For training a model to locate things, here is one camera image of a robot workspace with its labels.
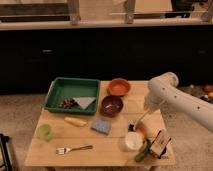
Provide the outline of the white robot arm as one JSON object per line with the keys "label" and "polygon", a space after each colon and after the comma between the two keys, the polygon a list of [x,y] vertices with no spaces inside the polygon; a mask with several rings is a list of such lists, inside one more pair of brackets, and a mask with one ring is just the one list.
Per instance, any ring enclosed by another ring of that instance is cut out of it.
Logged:
{"label": "white robot arm", "polygon": [[213,104],[177,89],[179,79],[166,72],[148,81],[149,92],[144,98],[147,110],[157,110],[163,102],[171,104],[213,133]]}

